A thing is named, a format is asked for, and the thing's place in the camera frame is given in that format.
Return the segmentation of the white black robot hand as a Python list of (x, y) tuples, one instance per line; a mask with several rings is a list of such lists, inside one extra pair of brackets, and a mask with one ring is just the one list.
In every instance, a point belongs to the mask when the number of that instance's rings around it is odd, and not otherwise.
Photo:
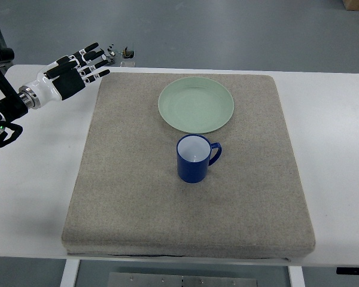
[(72, 55), (63, 56), (42, 68), (36, 80), (19, 88), (19, 96), (29, 109), (39, 109), (51, 101), (66, 100), (86, 86), (109, 74), (98, 71), (107, 65), (105, 52), (93, 43)]

